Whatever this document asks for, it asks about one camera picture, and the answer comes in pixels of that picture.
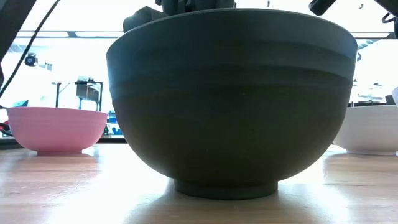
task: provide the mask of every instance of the dark green bowl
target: dark green bowl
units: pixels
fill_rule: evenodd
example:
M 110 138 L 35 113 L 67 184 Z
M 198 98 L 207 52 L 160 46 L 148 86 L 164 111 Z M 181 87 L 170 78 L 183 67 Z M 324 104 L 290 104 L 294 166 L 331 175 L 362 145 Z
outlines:
M 178 191 L 245 199 L 314 163 L 345 117 L 355 38 L 317 17 L 219 9 L 124 34 L 107 53 L 124 137 Z

